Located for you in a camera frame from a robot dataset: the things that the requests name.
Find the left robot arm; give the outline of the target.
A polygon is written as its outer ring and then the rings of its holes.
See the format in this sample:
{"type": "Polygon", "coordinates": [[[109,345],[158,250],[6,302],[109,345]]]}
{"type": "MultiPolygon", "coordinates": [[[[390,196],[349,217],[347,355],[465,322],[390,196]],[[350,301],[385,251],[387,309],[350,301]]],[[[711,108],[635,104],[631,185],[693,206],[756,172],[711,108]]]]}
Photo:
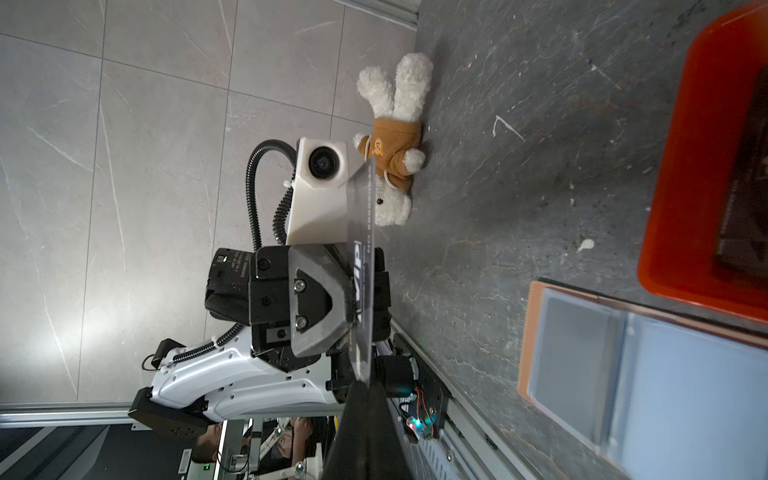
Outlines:
{"type": "Polygon", "coordinates": [[[322,354],[293,352],[290,319],[315,325],[334,307],[315,278],[289,276],[289,253],[286,246],[216,251],[205,307],[232,327],[197,347],[161,341],[151,358],[153,382],[137,392],[130,418],[157,433],[193,437],[249,412],[345,403],[356,380],[345,344],[322,354]]]}

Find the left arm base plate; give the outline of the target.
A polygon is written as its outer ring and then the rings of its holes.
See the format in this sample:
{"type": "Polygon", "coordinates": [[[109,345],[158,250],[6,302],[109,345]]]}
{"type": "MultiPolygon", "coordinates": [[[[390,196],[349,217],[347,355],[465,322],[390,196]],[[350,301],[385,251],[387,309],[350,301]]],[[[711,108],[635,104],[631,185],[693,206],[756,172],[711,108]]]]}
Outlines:
{"type": "Polygon", "coordinates": [[[439,439],[451,399],[449,389],[403,334],[394,335],[393,346],[397,355],[409,360],[414,380],[412,392],[394,401],[398,414],[420,439],[439,439]]]}

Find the red plastic tray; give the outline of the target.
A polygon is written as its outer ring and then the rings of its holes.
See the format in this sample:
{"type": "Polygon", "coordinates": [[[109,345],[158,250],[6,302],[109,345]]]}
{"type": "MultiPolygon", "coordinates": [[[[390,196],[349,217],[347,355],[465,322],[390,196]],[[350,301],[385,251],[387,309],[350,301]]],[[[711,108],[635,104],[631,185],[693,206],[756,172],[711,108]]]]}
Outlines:
{"type": "Polygon", "coordinates": [[[767,4],[707,25],[687,51],[637,275],[661,297],[764,324],[767,282],[715,259],[748,106],[767,64],[767,4]]]}

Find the tan leather card holder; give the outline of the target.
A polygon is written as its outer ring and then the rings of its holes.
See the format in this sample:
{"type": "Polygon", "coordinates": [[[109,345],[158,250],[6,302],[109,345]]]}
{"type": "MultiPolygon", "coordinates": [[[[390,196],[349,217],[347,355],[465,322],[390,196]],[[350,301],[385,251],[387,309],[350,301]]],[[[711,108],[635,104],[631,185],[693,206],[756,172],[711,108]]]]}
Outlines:
{"type": "Polygon", "coordinates": [[[519,394],[633,479],[767,475],[767,340],[535,281],[519,394]]]}

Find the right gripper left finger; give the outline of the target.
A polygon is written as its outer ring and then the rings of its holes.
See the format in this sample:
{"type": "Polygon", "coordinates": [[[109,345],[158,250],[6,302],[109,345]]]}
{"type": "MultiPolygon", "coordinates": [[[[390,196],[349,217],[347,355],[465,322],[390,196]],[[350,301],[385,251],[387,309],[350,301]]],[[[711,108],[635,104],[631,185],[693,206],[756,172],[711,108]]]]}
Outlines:
{"type": "Polygon", "coordinates": [[[324,460],[321,479],[368,478],[370,393],[369,386],[363,382],[351,387],[334,444],[324,460]]]}

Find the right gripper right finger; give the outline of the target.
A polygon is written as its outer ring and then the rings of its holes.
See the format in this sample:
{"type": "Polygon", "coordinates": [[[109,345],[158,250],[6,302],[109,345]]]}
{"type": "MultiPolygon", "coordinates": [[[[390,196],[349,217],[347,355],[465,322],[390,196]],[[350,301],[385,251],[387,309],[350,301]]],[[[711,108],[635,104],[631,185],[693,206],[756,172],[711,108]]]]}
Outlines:
{"type": "Polygon", "coordinates": [[[370,386],[370,478],[411,480],[412,472],[400,444],[385,390],[370,386]]]}

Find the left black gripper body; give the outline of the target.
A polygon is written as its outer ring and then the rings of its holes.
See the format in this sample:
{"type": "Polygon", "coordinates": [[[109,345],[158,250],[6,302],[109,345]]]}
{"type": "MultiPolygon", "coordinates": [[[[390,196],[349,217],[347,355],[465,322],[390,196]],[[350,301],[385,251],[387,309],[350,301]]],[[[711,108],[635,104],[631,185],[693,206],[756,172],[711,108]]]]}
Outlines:
{"type": "MultiPolygon", "coordinates": [[[[386,272],[383,249],[375,248],[374,284],[374,342],[384,341],[391,333],[391,295],[389,274],[386,272]]],[[[307,310],[300,303],[301,314],[310,326],[317,323],[320,313],[332,308],[330,295],[320,284],[299,274],[308,295],[307,310]]],[[[320,355],[296,357],[290,346],[288,247],[263,247],[254,257],[247,251],[219,248],[214,254],[209,270],[205,308],[212,317],[251,327],[251,350],[256,357],[269,365],[289,372],[312,365],[320,355]]]]}

